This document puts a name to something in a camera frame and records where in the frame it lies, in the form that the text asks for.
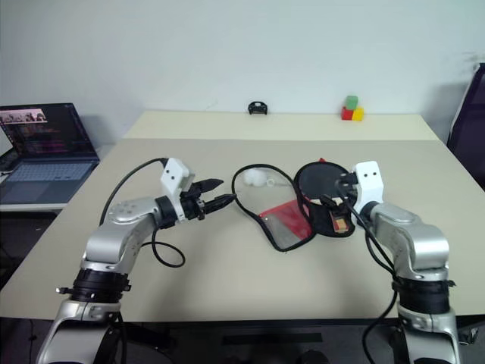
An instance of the toy blocks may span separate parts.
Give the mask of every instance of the toy blocks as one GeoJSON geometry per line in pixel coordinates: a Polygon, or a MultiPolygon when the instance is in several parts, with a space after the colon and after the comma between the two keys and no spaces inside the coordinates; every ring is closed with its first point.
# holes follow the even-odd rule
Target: toy blocks
{"type": "Polygon", "coordinates": [[[350,95],[346,97],[346,104],[342,108],[342,120],[362,121],[362,118],[364,117],[364,109],[359,108],[357,104],[357,96],[350,95]]]}

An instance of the red block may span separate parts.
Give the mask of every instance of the red block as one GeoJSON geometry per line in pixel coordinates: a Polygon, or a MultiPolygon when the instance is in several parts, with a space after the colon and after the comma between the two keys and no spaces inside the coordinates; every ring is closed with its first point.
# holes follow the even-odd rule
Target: red block
{"type": "Polygon", "coordinates": [[[342,108],[342,120],[352,120],[353,114],[353,110],[347,110],[345,106],[342,108]]]}

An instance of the laptop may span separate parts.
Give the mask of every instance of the laptop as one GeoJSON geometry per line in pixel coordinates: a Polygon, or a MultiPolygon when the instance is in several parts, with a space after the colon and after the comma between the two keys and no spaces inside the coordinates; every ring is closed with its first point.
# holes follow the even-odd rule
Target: laptop
{"type": "Polygon", "coordinates": [[[66,203],[99,163],[72,103],[0,106],[0,126],[18,154],[2,205],[66,203]]]}

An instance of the yellow block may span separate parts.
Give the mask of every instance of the yellow block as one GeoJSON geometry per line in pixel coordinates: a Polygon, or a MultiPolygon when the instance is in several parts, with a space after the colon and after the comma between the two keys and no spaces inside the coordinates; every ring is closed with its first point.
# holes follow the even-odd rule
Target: yellow block
{"type": "Polygon", "coordinates": [[[352,120],[353,121],[362,121],[362,118],[364,117],[364,109],[363,108],[357,108],[354,110],[352,114],[352,120]]]}

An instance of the green block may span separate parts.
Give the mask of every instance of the green block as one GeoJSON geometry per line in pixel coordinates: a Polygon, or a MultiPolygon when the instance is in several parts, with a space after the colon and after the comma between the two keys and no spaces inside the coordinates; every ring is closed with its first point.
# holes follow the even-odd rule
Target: green block
{"type": "Polygon", "coordinates": [[[347,110],[356,110],[358,104],[358,97],[357,96],[347,96],[346,99],[346,109],[347,110]]]}

